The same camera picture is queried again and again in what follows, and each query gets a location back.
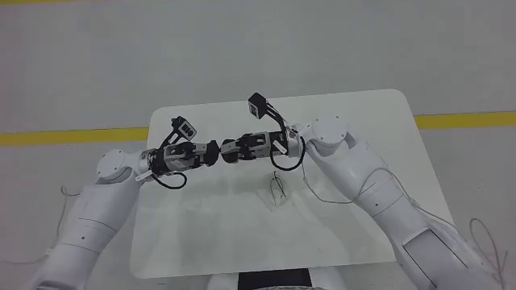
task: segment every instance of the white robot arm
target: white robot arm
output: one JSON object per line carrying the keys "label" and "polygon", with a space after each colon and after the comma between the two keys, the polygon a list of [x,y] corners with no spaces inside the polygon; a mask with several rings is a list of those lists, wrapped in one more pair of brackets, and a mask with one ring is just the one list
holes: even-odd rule
{"label": "white robot arm", "polygon": [[[156,180],[167,189],[180,189],[186,183],[181,172],[216,163],[219,149],[215,141],[176,144],[180,138],[191,140],[195,134],[195,129],[178,117],[173,119],[173,132],[159,148],[133,154],[112,150],[105,154],[97,166],[97,183],[83,189],[59,241],[23,288],[85,289],[98,256],[122,228],[145,181]],[[168,186],[158,178],[163,175],[180,175],[185,180],[180,186]]]}
{"label": "white robot arm", "polygon": [[[98,182],[76,200],[62,238],[26,289],[83,289],[98,256],[131,212],[142,183],[206,164],[270,157],[282,170],[294,170],[307,153],[348,199],[367,212],[385,232],[403,271],[420,290],[500,288],[495,271],[456,230],[426,215],[403,190],[385,161],[364,141],[347,131],[338,116],[310,124],[288,126],[267,100],[249,99],[257,118],[268,115],[281,130],[224,140],[220,149],[208,144],[170,143],[173,135],[191,140],[195,129],[183,118],[157,149],[126,155],[110,151],[98,165]],[[273,157],[299,157],[292,168],[281,168]]]}
{"label": "white robot arm", "polygon": [[418,289],[496,289],[495,271],[457,233],[426,215],[368,143],[338,116],[299,128],[306,152],[335,187],[387,235],[397,262]]}

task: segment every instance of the wire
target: wire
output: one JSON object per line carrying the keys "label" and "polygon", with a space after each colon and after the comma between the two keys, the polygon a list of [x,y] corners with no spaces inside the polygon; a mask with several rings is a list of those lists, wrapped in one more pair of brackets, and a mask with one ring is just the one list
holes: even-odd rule
{"label": "wire", "polygon": [[276,171],[274,171],[273,175],[274,175],[274,179],[276,180],[277,187],[279,187],[281,189],[281,193],[283,194],[283,196],[287,197],[285,195],[285,190],[283,190],[283,180],[281,180],[280,177],[276,176]]}
{"label": "wire", "polygon": [[274,157],[273,157],[273,148],[271,147],[271,150],[268,154],[269,158],[271,159],[271,163],[273,163],[273,166],[284,171],[284,172],[292,172],[294,169],[297,169],[299,166],[302,165],[303,163],[303,160],[305,159],[305,154],[306,154],[306,143],[305,143],[305,139],[301,136],[298,136],[299,139],[301,140],[301,143],[303,145],[303,149],[301,151],[301,156],[299,157],[299,161],[297,164],[295,164],[293,167],[290,167],[290,168],[285,168],[285,167],[282,167],[278,164],[276,164],[276,161],[274,161]]}
{"label": "wire", "polygon": [[[487,254],[484,252],[484,250],[482,250],[482,247],[480,246],[480,244],[476,240],[475,234],[473,233],[473,223],[474,222],[479,222],[482,225],[482,227],[484,228],[485,232],[487,233],[487,236],[491,240],[491,244],[493,245],[493,249],[494,249],[494,256],[495,256],[495,258],[497,260],[496,261],[496,266],[493,263],[493,261],[491,261],[491,259],[488,258]],[[506,254],[505,254],[504,259],[503,259],[503,263],[501,263],[500,262],[500,255],[498,254],[497,244],[494,242],[494,238],[491,235],[491,232],[489,231],[487,226],[479,218],[475,217],[475,218],[472,218],[472,219],[469,220],[469,233],[471,234],[471,237],[472,237],[473,241],[475,242],[475,245],[478,248],[478,251],[484,256],[484,258],[487,260],[487,262],[489,262],[489,264],[491,264],[491,267],[493,267],[493,269],[495,269],[497,271],[498,277],[500,278],[499,281],[500,281],[500,284],[501,284],[501,289],[505,290],[505,285],[504,285],[504,280],[503,280],[503,269],[506,267],[506,260],[507,260],[507,255],[509,254],[509,252],[506,251]]]}
{"label": "wire", "polygon": [[188,180],[188,178],[186,178],[186,175],[184,173],[182,173],[182,172],[173,172],[172,176],[173,175],[182,176],[183,177],[183,184],[181,184],[179,186],[170,186],[169,184],[166,184],[163,181],[159,180],[158,177],[156,175],[154,175],[154,174],[151,174],[151,177],[152,177],[153,180],[155,180],[158,184],[160,184],[161,186],[165,187],[166,189],[182,189],[183,187],[185,187],[186,181]]}
{"label": "wire", "polygon": [[321,197],[319,197],[319,195],[312,189],[312,187],[310,186],[310,184],[308,184],[308,180],[306,179],[306,174],[305,174],[305,165],[302,164],[301,165],[301,168],[303,170],[303,181],[305,182],[306,184],[306,187],[308,187],[308,189],[314,194],[315,197],[317,197],[318,200],[320,200],[321,202],[323,203],[329,203],[329,204],[351,204],[353,201],[327,201],[327,200],[323,200]]}
{"label": "wire", "polygon": [[61,186],[60,191],[61,191],[61,194],[64,196],[64,203],[63,203],[63,208],[61,210],[61,214],[59,216],[59,220],[57,221],[56,236],[54,237],[54,240],[52,241],[52,245],[45,251],[45,253],[43,255],[41,255],[37,259],[33,259],[30,261],[10,261],[10,260],[5,260],[5,259],[0,259],[1,263],[11,264],[11,265],[29,265],[29,264],[41,262],[44,259],[46,259],[48,255],[50,255],[50,253],[52,252],[52,249],[57,245],[57,242],[59,241],[60,229],[61,229],[61,225],[63,223],[63,218],[65,217],[66,206],[68,204],[68,197],[75,197],[75,196],[81,195],[81,193],[68,194],[68,191],[65,186]]}
{"label": "wire", "polygon": [[281,193],[283,194],[283,196],[285,198],[287,198],[287,196],[285,195],[285,190],[283,189],[283,181],[281,180],[280,177],[276,176],[276,171],[275,171],[274,172],[274,178],[271,179],[271,182],[269,183],[269,187],[271,189],[271,194],[273,195],[274,206],[276,207],[276,197],[274,196],[274,191],[273,191],[273,181],[276,181],[277,187],[280,188]]}

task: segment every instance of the black cable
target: black cable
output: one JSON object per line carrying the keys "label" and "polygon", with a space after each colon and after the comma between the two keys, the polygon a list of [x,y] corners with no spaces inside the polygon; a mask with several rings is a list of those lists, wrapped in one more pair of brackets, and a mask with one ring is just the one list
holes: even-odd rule
{"label": "black cable", "polygon": [[273,179],[276,180],[277,187],[279,187],[281,189],[281,193],[286,198],[287,196],[285,195],[285,191],[283,190],[283,181],[281,180],[280,177],[276,176],[276,171],[274,171],[274,178]]}
{"label": "black cable", "polygon": [[299,157],[299,161],[297,164],[295,164],[293,167],[291,168],[285,168],[285,167],[282,167],[282,166],[279,166],[278,164],[276,164],[276,161],[274,161],[274,156],[273,156],[273,147],[271,146],[271,150],[269,152],[269,157],[271,159],[271,163],[273,163],[273,166],[284,171],[284,172],[291,172],[293,171],[294,169],[296,169],[297,167],[301,166],[301,164],[303,163],[303,160],[305,159],[305,153],[306,153],[306,143],[305,143],[305,140],[303,137],[299,137],[299,139],[301,140],[301,143],[303,145],[303,150],[301,151],[301,157]]}
{"label": "black cable", "polygon": [[161,186],[165,187],[166,189],[182,189],[183,187],[185,187],[186,185],[186,181],[188,180],[188,178],[186,178],[186,175],[182,172],[173,172],[172,175],[179,175],[179,176],[182,176],[185,180],[183,181],[183,184],[180,185],[180,186],[170,186],[166,183],[164,183],[163,181],[159,180],[158,177],[154,174],[151,174],[151,177],[153,180],[155,180],[158,184],[160,184]]}

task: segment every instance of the gray floor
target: gray floor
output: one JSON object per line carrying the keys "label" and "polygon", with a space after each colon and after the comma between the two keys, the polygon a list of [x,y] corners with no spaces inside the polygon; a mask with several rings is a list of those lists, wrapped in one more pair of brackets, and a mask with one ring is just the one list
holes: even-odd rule
{"label": "gray floor", "polygon": [[[146,126],[162,106],[400,89],[415,114],[515,110],[513,0],[120,0],[0,6],[0,131]],[[422,132],[459,229],[482,218],[516,271],[513,127]],[[0,147],[0,258],[52,241],[98,157],[144,143]],[[202,289],[207,277],[138,280],[134,216],[90,289]],[[0,263],[0,288],[37,267]],[[352,289],[412,289],[395,263],[342,267]],[[508,278],[514,276],[506,273]]]}

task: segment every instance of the white table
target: white table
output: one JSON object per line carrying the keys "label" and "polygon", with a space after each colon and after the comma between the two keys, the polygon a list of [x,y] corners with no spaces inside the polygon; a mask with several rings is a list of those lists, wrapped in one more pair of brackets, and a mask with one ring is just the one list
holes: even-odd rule
{"label": "white table", "polygon": [[[346,119],[350,132],[371,143],[413,198],[452,219],[406,98],[397,90],[270,102],[290,123],[311,122],[323,114]],[[220,144],[278,129],[269,118],[251,116],[246,101],[165,107],[152,115],[148,147],[160,145],[171,130],[170,119],[178,115],[198,130],[194,142],[216,139]],[[318,194],[343,199],[306,158],[308,180]],[[281,164],[295,161],[282,159]],[[143,186],[131,249],[133,274],[195,276],[394,260],[387,238],[365,212],[355,205],[318,201],[303,184],[301,169],[282,173],[294,194],[279,209],[269,210],[256,190],[273,170],[269,159],[226,164],[221,158],[211,168],[187,172],[188,184],[181,190]]]}

